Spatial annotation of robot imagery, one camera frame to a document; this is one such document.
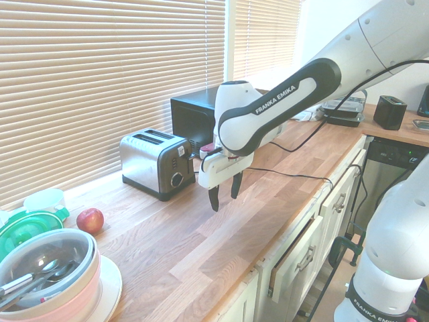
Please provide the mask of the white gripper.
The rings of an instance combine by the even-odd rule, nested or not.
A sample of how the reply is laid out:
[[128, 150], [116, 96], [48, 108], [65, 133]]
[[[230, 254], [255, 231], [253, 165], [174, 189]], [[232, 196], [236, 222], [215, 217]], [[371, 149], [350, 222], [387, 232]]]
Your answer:
[[198, 183], [208, 190], [208, 197], [213, 211], [219, 210], [219, 185], [233, 177], [231, 198], [236, 199], [243, 179], [243, 170], [250, 167], [254, 153], [246, 157], [229, 159], [223, 153], [216, 153], [204, 159], [200, 167]]

